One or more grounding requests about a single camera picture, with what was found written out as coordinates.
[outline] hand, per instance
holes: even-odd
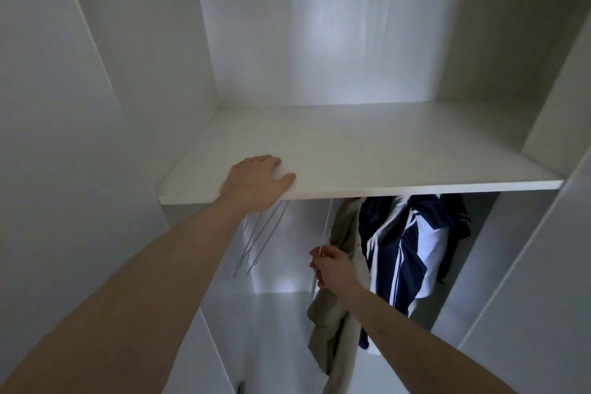
[[[341,304],[345,305],[348,298],[361,287],[355,278],[353,264],[347,253],[327,244],[322,249],[314,248],[310,251],[310,256],[312,256],[310,267],[316,270],[318,286],[328,288],[336,294]]]
[[[281,159],[271,155],[244,159],[230,169],[220,196],[230,199],[244,213],[269,209],[296,180],[293,173],[273,180],[271,173],[280,163]]]

